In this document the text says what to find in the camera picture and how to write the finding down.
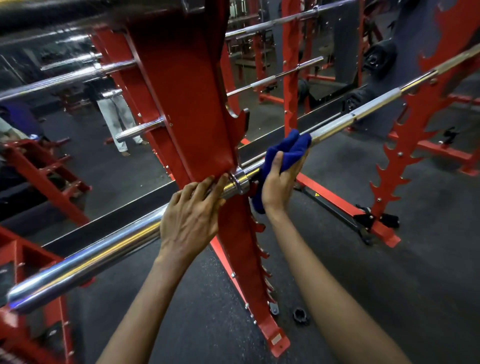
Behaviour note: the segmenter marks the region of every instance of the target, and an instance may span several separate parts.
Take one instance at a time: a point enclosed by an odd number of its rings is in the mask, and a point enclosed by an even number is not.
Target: blue cloth
[[[260,172],[260,180],[257,186],[257,191],[255,196],[252,197],[252,205],[256,212],[259,214],[265,213],[264,205],[262,203],[262,189],[265,183],[265,178],[272,169],[272,162],[277,152],[283,152],[282,167],[280,169],[281,173],[298,162],[310,147],[311,143],[312,137],[310,134],[306,133],[304,135],[300,135],[298,130],[293,129],[280,144],[271,146],[267,149],[265,163]]]

